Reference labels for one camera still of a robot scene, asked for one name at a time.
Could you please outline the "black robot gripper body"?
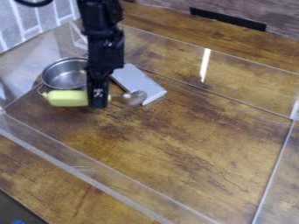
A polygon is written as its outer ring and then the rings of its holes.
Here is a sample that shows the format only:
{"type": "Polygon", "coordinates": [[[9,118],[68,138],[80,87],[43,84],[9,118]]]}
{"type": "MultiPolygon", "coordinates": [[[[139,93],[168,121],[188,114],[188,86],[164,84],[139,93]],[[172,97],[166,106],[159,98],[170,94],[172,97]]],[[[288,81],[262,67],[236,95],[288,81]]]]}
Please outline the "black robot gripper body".
{"type": "Polygon", "coordinates": [[[77,0],[81,34],[88,38],[87,72],[101,77],[124,66],[125,35],[117,23],[123,20],[119,0],[77,0]]]}

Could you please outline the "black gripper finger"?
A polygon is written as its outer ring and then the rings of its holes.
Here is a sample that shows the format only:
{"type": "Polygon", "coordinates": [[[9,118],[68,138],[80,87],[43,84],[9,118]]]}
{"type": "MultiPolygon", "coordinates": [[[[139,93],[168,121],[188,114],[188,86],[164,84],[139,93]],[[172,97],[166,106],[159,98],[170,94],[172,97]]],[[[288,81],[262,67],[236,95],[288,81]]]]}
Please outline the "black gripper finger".
{"type": "Polygon", "coordinates": [[[88,105],[93,109],[104,109],[100,106],[100,95],[101,95],[101,89],[100,89],[100,81],[101,76],[93,77],[91,73],[88,73],[87,78],[87,88],[88,88],[88,105]]]}
{"type": "Polygon", "coordinates": [[[101,95],[100,95],[100,107],[105,108],[108,106],[108,87],[109,87],[109,74],[111,72],[107,71],[101,75],[101,81],[100,81],[100,89],[101,89],[101,95]]]}

